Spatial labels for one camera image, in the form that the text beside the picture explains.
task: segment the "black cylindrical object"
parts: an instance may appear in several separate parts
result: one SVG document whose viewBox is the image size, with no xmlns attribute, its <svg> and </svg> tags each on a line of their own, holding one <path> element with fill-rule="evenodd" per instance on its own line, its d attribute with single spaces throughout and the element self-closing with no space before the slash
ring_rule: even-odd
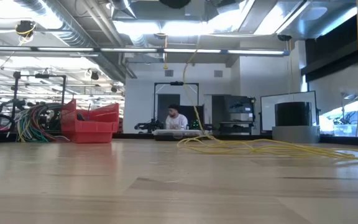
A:
<svg viewBox="0 0 358 224">
<path fill-rule="evenodd" d="M 289 102 L 275 105 L 276 126 L 311 126 L 311 103 Z"/>
</svg>

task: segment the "coiled yellow cable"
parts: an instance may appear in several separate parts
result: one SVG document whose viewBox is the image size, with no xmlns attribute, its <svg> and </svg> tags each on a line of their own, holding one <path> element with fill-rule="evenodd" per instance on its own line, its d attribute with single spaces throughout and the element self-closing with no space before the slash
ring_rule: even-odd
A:
<svg viewBox="0 0 358 224">
<path fill-rule="evenodd" d="M 187 61 L 185 68 L 183 69 L 183 82 L 186 83 L 186 70 L 189 63 L 194 59 L 197 54 L 197 50 Z M 314 146 L 303 146 L 299 144 L 292 144 L 288 142 L 274 141 L 269 139 L 258 139 L 252 141 L 222 141 L 216 139 L 214 136 L 209 135 L 203 129 L 200 122 L 200 115 L 198 114 L 197 108 L 190 97 L 187 85 L 184 84 L 184 89 L 187 97 L 193 104 L 194 112 L 197 117 L 197 122 L 204 132 L 203 136 L 195 138 L 182 139 L 178 142 L 177 147 L 180 149 L 190 149 L 203 154 L 272 154 L 276 156 L 287 156 L 292 158 L 305 158 L 311 156 L 321 156 L 333 159 L 347 159 L 347 160 L 358 160 L 358 149 L 340 149 L 340 148 L 322 148 Z M 203 139 L 212 140 L 214 143 L 207 144 Z"/>
</svg>

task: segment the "red plastic bin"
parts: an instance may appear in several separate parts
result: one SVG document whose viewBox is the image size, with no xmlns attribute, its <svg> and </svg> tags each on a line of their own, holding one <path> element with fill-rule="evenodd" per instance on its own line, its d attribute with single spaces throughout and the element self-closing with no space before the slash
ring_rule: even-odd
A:
<svg viewBox="0 0 358 224">
<path fill-rule="evenodd" d="M 78 120 L 77 113 L 81 113 L 85 121 Z M 115 103 L 88 112 L 77 110 L 73 99 L 63 105 L 60 117 L 62 134 L 75 143 L 111 142 L 119 126 L 119 105 Z"/>
</svg>

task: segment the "gray round base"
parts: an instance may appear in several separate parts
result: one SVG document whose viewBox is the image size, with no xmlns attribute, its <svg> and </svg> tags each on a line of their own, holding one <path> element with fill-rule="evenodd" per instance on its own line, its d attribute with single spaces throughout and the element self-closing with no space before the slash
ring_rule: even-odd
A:
<svg viewBox="0 0 358 224">
<path fill-rule="evenodd" d="M 320 141 L 319 126 L 279 126 L 273 127 L 273 140 L 314 144 Z"/>
</svg>

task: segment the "doorway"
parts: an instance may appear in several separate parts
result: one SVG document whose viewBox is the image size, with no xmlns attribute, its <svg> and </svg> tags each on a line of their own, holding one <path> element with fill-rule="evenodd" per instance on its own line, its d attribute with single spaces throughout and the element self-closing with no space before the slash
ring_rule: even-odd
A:
<svg viewBox="0 0 358 224">
<path fill-rule="evenodd" d="M 180 105 L 179 94 L 158 94 L 158 108 L 157 108 L 157 119 L 164 123 L 168 116 L 168 107 L 171 104 Z"/>
</svg>

